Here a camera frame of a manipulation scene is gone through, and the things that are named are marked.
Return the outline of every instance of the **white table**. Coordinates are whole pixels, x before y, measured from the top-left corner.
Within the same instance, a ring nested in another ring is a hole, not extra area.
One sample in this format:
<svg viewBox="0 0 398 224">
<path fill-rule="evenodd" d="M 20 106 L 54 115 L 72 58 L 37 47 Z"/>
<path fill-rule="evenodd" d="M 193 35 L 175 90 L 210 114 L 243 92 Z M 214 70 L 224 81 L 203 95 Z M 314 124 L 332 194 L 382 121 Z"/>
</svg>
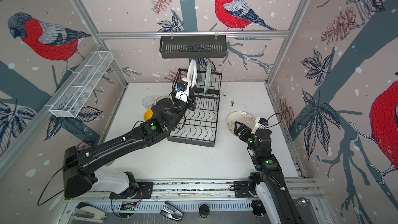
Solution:
<svg viewBox="0 0 398 224">
<path fill-rule="evenodd" d="M 109 141 L 131 130 L 143 120 L 142 99 L 167 96 L 171 83 L 131 83 L 106 137 Z M 222 82 L 218 112 L 217 136 L 214 147 L 171 142 L 167 139 L 115 160 L 108 168 L 132 172 L 136 179 L 235 179 L 254 172 L 246 143 L 232 135 L 226 127 L 226 117 L 234 111 L 246 111 L 254 117 L 268 118 L 274 114 L 263 82 Z M 270 125 L 277 123 L 273 116 Z M 288 147 L 279 125 L 272 130 L 272 152 L 278 159 L 285 177 L 297 177 Z"/>
</svg>

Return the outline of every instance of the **black wire dish rack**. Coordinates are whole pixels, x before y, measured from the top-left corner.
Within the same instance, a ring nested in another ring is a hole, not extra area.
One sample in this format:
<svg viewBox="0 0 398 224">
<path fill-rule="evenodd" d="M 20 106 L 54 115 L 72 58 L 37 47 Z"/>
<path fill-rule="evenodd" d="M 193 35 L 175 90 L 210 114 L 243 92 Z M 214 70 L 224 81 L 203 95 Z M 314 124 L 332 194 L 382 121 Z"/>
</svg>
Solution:
<svg viewBox="0 0 398 224">
<path fill-rule="evenodd" d="M 173 83 L 187 77 L 187 69 L 178 69 Z M 169 141 L 200 146 L 214 147 L 217 133 L 218 108 L 220 103 L 221 73 L 211 72 L 209 89 L 204 93 L 206 71 L 198 71 L 196 79 L 196 110 L 187 110 L 184 119 L 180 121 L 179 128 L 170 133 Z"/>
</svg>

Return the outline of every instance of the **black round knob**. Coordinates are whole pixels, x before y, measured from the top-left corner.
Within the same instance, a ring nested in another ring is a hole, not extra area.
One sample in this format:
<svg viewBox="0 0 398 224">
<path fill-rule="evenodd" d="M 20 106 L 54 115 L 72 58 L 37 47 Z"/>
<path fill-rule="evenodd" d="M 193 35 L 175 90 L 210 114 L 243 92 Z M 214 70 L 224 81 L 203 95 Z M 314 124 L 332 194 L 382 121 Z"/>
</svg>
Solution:
<svg viewBox="0 0 398 224">
<path fill-rule="evenodd" d="M 200 217 L 208 217 L 210 214 L 210 209 L 206 204 L 203 204 L 199 207 L 199 215 Z"/>
</svg>

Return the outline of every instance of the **metal ball knob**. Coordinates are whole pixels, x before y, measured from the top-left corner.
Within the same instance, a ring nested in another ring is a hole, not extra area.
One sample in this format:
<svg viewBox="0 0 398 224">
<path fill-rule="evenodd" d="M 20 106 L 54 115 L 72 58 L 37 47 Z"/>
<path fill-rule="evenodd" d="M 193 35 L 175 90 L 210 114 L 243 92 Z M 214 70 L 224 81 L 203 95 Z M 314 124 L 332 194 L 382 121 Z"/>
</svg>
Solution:
<svg viewBox="0 0 398 224">
<path fill-rule="evenodd" d="M 308 200 L 305 197 L 300 197 L 297 199 L 296 206 L 305 207 L 308 205 Z"/>
</svg>

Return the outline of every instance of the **plate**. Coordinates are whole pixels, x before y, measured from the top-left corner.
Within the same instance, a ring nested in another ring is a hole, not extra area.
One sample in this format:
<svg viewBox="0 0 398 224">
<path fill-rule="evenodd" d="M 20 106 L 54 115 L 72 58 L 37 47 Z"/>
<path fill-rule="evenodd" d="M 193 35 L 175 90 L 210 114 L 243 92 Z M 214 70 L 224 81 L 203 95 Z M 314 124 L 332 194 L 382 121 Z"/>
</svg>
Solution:
<svg viewBox="0 0 398 224">
<path fill-rule="evenodd" d="M 250 129 L 253 129 L 256 125 L 256 118 L 250 113 L 244 111 L 232 112 L 226 117 L 226 126 L 232 134 L 234 134 L 235 130 L 235 121 L 245 124 Z"/>
</svg>

